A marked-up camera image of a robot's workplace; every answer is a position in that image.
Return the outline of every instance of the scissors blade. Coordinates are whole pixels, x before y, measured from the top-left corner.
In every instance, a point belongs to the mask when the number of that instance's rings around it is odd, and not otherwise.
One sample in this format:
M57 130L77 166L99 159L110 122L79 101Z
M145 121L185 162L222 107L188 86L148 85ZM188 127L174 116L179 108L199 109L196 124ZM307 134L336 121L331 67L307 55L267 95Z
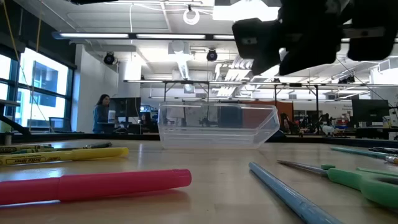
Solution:
M300 168L303 168L303 169L306 169L306 170L310 170L310 171L314 171L314 172L317 172L319 174L326 175L326 176L328 175L328 171L327 170L321 169L321 168L316 167L316 166L311 166L311 165L307 165L307 164L301 164L301 163L298 163L298 162L280 161L280 160L278 160L278 163L283 164L283 165L287 165L287 166L292 166L292 167L300 167Z

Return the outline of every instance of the security camera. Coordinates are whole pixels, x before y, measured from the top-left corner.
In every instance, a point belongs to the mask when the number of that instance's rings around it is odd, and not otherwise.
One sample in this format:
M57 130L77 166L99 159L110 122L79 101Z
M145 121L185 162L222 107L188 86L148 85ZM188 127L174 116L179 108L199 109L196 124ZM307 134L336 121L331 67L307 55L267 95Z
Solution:
M209 62L214 62L217 60L217 52L215 49L210 49L209 52L207 53L207 61Z
M116 59L114 57L114 52L106 53L106 56L104 58L104 63L107 65L114 65L116 63Z

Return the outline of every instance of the chair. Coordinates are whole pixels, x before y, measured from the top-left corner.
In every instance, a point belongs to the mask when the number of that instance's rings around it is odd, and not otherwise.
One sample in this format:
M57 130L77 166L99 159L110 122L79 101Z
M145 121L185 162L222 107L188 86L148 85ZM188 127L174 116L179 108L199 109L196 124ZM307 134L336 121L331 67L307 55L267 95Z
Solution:
M56 132L56 133L71 133L72 132L72 126L70 124L70 119L68 118L54 118L50 117L49 118L50 125L52 127L52 130L50 128L50 132Z

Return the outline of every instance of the pink marker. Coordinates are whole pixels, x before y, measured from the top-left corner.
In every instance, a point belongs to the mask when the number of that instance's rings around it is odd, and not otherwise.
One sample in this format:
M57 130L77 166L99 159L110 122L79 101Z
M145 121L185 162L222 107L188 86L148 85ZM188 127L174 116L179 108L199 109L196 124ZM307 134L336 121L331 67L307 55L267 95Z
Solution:
M63 175L34 180L0 182L0 205L72 201L186 187L191 184L186 169Z

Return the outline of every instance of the yellow crayon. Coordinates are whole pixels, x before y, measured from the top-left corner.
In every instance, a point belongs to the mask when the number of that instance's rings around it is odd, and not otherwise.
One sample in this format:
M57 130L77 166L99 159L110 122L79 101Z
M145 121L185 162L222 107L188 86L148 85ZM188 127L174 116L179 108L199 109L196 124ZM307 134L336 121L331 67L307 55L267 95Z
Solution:
M24 149L16 152L12 152L11 154L25 154L25 153L35 153L35 152L53 152L56 151L53 149Z
M82 161L87 159L126 156L128 154L128 148L115 147L106 149L77 149L72 151L2 155L0 156L0 166L52 161Z
M51 144L46 145L25 145L25 146L0 146L0 153L16 152L24 149L53 149Z

